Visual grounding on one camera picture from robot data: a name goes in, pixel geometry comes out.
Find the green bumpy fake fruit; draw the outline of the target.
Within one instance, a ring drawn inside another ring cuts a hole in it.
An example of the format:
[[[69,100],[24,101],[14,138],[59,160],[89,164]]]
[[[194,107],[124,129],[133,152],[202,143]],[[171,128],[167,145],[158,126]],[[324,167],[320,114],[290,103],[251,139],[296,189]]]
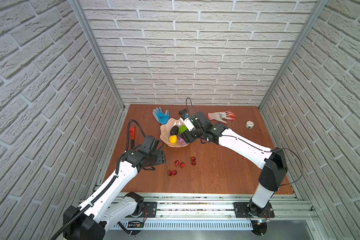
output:
[[[186,126],[180,126],[179,130],[178,130],[178,133],[179,133],[179,135],[181,135],[182,133],[184,133],[187,130],[188,130],[188,128]]]

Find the dark fake avocado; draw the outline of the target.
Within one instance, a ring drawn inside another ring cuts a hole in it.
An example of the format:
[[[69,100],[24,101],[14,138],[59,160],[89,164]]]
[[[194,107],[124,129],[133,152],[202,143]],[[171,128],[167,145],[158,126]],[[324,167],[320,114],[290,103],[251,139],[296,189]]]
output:
[[[175,125],[170,130],[170,136],[171,135],[178,135],[179,126]]]

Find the red cherry pair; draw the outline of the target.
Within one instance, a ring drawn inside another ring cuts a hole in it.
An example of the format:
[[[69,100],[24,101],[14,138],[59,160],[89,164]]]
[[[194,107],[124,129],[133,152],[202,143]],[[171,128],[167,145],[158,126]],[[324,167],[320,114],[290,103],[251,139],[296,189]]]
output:
[[[191,164],[192,164],[193,166],[195,166],[195,165],[197,164],[197,162],[196,162],[196,157],[190,157],[190,160],[191,160]]]
[[[168,170],[168,176],[175,176],[177,175],[177,170]]]
[[[185,166],[185,163],[184,163],[184,162],[180,162],[179,160],[176,160],[176,161],[175,161],[175,166],[176,166],[176,167],[183,168],[183,167]]]

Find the yellow fake pear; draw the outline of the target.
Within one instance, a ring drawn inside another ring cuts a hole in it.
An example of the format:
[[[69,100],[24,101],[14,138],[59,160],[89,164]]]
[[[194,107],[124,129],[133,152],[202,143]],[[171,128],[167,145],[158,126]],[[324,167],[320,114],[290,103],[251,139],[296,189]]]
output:
[[[169,137],[169,142],[170,142],[171,144],[176,144],[176,143],[178,142],[178,137],[177,137],[177,135],[171,135],[171,136]]]

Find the purple fake cabbage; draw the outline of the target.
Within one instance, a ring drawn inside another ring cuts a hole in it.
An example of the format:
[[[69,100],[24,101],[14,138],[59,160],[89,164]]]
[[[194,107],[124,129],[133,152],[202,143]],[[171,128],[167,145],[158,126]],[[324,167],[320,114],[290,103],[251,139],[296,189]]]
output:
[[[185,140],[180,135],[177,135],[177,143],[181,145],[186,144]]]

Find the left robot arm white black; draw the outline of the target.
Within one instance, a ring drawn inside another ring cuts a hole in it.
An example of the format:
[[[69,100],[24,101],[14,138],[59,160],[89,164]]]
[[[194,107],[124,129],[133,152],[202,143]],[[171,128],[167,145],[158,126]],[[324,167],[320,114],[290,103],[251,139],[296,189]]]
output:
[[[62,235],[65,240],[101,240],[113,225],[125,217],[139,217],[143,213],[144,198],[136,193],[128,193],[116,205],[111,204],[141,170],[154,171],[156,165],[166,162],[159,142],[152,136],[146,136],[141,145],[126,149],[107,180],[78,207],[66,209],[63,226],[52,239]]]

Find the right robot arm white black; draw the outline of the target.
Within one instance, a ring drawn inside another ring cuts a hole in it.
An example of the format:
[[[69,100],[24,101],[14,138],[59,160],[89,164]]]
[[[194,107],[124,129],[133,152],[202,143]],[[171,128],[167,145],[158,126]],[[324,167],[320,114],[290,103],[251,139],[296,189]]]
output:
[[[288,172],[284,151],[279,148],[272,150],[256,144],[221,123],[212,125],[202,112],[192,116],[182,113],[180,121],[187,128],[180,133],[187,144],[197,139],[203,144],[215,143],[245,157],[262,170],[259,184],[247,209],[252,215],[264,210],[274,193],[279,190]]]

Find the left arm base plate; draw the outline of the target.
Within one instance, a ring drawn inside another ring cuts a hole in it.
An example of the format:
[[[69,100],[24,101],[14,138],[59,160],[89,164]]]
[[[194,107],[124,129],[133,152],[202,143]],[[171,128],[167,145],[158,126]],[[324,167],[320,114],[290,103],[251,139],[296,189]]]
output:
[[[155,218],[157,214],[157,202],[144,202],[142,210],[139,214],[132,214],[126,216],[126,218]]]

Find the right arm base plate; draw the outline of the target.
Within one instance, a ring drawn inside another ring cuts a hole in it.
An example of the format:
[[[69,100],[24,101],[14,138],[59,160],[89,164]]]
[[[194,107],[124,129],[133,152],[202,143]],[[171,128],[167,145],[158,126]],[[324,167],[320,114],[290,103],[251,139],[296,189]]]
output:
[[[252,202],[234,202],[233,206],[236,218],[271,219],[275,217],[270,202],[268,202],[264,208],[260,208]]]

